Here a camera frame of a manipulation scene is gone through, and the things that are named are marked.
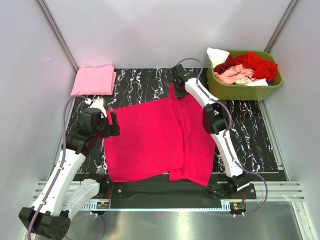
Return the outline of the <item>magenta t shirt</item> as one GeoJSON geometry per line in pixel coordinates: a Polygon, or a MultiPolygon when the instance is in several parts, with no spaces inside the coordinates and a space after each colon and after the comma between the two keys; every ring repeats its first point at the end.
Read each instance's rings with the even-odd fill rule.
{"type": "Polygon", "coordinates": [[[137,182],[164,173],[170,181],[189,180],[207,186],[216,144],[202,126],[203,109],[188,95],[115,110],[119,136],[104,139],[112,181],[137,182]]]}

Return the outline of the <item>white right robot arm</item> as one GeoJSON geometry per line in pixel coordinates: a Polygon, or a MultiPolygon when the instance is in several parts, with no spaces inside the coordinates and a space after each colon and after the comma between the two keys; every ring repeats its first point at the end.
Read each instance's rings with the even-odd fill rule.
{"type": "Polygon", "coordinates": [[[197,80],[194,74],[174,74],[174,87],[181,94],[190,94],[202,107],[202,126],[211,135],[221,155],[225,174],[228,177],[227,192],[232,198],[239,198],[250,185],[241,166],[231,136],[231,114],[222,100],[213,96],[197,80]]]}

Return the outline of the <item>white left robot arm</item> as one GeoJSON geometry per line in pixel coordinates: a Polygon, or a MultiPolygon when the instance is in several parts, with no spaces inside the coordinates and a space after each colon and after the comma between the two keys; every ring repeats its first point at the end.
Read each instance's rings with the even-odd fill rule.
{"type": "Polygon", "coordinates": [[[97,142],[119,135],[116,112],[107,114],[96,107],[84,109],[80,121],[65,135],[57,164],[42,192],[31,207],[23,207],[19,212],[28,239],[35,234],[62,240],[77,212],[91,198],[103,198],[108,193],[106,177],[91,173],[76,190],[67,194],[78,169],[97,142]]]}

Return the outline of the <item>folded pink t shirt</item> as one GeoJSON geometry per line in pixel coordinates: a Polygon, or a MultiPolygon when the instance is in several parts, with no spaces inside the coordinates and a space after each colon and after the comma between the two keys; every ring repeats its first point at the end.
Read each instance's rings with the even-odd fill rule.
{"type": "Polygon", "coordinates": [[[116,75],[112,64],[102,67],[81,67],[76,74],[70,95],[111,96],[115,87],[116,75]]]}

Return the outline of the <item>white cloth in basket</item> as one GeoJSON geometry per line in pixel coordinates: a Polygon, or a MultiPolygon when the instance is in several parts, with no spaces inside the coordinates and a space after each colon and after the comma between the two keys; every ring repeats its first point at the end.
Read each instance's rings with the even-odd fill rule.
{"type": "Polygon", "coordinates": [[[208,47],[206,49],[206,53],[208,55],[208,58],[213,68],[215,68],[220,64],[225,63],[228,56],[230,55],[228,51],[217,49],[217,48],[211,48],[211,47],[208,47]]]}

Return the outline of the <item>peach garment in basket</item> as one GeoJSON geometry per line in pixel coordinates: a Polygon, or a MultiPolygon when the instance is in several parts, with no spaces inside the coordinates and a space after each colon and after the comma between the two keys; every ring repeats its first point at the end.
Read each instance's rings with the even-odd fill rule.
{"type": "Polygon", "coordinates": [[[244,78],[249,78],[254,81],[253,78],[255,71],[251,68],[246,68],[242,64],[231,66],[229,69],[223,73],[214,72],[214,75],[224,84],[235,84],[236,81],[240,81],[244,78]]]}

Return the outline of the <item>olive green plastic basket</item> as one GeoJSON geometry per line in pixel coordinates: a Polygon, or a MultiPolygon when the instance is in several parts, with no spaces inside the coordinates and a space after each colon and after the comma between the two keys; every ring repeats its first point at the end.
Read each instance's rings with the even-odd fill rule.
{"type": "MultiPolygon", "coordinates": [[[[239,55],[245,55],[250,51],[243,50],[226,50],[232,54],[232,58],[236,58],[239,55]]],[[[275,59],[268,53],[263,51],[252,51],[263,59],[270,60],[276,63],[275,59]]],[[[268,86],[265,78],[250,80],[249,78],[243,78],[237,80],[234,84],[222,83],[216,78],[214,74],[214,68],[210,61],[210,68],[207,71],[207,83],[210,92],[220,99],[225,100],[246,100],[246,101],[261,101],[264,100],[273,90],[280,87],[283,83],[283,78],[279,70],[276,79],[272,81],[272,86],[268,86]]]]}

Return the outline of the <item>dark red garment in basket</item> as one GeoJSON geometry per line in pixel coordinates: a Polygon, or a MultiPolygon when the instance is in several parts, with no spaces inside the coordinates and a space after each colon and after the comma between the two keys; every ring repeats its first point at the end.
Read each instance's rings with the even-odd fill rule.
{"type": "Polygon", "coordinates": [[[219,75],[224,73],[226,70],[228,70],[232,66],[232,59],[233,59],[233,55],[230,53],[224,63],[218,64],[217,66],[214,67],[213,69],[214,72],[218,73],[219,75]]]}

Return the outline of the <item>black marbled table mat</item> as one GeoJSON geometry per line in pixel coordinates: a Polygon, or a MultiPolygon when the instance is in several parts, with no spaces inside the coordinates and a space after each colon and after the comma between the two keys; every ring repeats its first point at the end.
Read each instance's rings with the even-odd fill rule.
{"type": "MultiPolygon", "coordinates": [[[[168,68],[119,68],[115,72],[114,94],[103,97],[108,110],[157,101],[169,96],[173,76],[168,68]]],[[[258,172],[267,182],[287,181],[283,165],[277,159],[272,147],[260,102],[229,100],[227,104],[232,116],[230,136],[244,168],[258,172]]],[[[67,130],[79,120],[84,107],[81,98],[76,98],[75,102],[70,104],[67,130]]],[[[74,180],[79,181],[84,177],[84,173],[91,172],[109,175],[102,140],[98,141],[78,169],[74,180]]],[[[226,180],[224,164],[216,149],[210,182],[226,180]]]]}

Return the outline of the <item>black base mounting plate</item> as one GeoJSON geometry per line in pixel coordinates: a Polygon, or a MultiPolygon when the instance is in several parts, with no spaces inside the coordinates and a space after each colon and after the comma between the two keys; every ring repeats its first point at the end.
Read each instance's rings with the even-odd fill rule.
{"type": "Polygon", "coordinates": [[[99,210],[155,211],[173,209],[223,209],[223,202],[240,202],[257,198],[255,187],[250,184],[239,192],[232,192],[228,178],[213,173],[207,186],[188,180],[169,181],[168,174],[137,182],[115,183],[108,186],[111,196],[95,198],[99,210]]]}

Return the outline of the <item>left aluminium corner post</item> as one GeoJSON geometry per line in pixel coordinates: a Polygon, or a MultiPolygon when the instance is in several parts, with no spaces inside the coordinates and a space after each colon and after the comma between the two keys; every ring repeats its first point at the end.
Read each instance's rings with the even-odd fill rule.
{"type": "Polygon", "coordinates": [[[52,12],[51,12],[49,6],[47,5],[45,0],[36,0],[35,2],[37,3],[46,22],[48,23],[49,28],[51,29],[54,37],[56,38],[57,43],[59,44],[61,50],[63,51],[67,61],[71,65],[73,71],[75,73],[77,73],[79,70],[79,66],[78,66],[65,38],[63,37],[62,32],[60,31],[60,28],[59,28],[59,26],[53,16],[52,12]]]}

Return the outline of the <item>aluminium corner post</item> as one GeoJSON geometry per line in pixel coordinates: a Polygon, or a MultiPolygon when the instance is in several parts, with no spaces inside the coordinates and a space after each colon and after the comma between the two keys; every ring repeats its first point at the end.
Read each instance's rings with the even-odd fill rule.
{"type": "Polygon", "coordinates": [[[276,28],[274,29],[264,51],[267,53],[271,53],[274,46],[276,45],[278,39],[280,38],[283,30],[285,29],[287,23],[289,22],[292,14],[294,13],[296,7],[300,3],[300,0],[290,0],[284,13],[282,14],[276,28]]]}
{"type": "Polygon", "coordinates": [[[49,6],[47,5],[45,0],[36,0],[35,2],[37,3],[46,22],[48,23],[49,28],[51,29],[54,37],[56,38],[57,43],[59,44],[61,50],[63,51],[67,61],[71,65],[73,71],[75,73],[77,73],[79,70],[79,66],[78,66],[65,38],[63,37],[62,32],[60,31],[60,28],[59,28],[59,26],[53,16],[52,12],[51,12],[49,6]]]}

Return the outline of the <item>right aluminium corner post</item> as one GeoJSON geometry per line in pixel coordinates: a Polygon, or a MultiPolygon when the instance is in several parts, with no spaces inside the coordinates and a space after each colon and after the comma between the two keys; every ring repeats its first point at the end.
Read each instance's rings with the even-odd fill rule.
{"type": "Polygon", "coordinates": [[[285,29],[287,23],[289,22],[292,14],[294,13],[296,7],[300,3],[300,0],[290,0],[284,13],[282,14],[276,28],[274,29],[264,51],[267,53],[271,53],[274,46],[276,45],[278,39],[280,38],[283,30],[285,29]]]}

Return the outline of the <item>aluminium frame rail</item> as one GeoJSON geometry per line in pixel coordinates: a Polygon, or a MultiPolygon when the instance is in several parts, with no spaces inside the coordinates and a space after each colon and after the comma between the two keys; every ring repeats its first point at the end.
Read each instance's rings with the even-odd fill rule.
{"type": "Polygon", "coordinates": [[[193,182],[160,182],[142,181],[113,183],[109,182],[108,187],[112,192],[112,199],[125,199],[131,196],[192,196],[209,197],[222,201],[257,200],[262,202],[265,198],[268,201],[302,201],[304,199],[300,185],[297,182],[271,181],[267,186],[263,182],[254,181],[249,187],[240,192],[230,193],[225,182],[214,182],[207,187],[200,186],[193,182]]]}

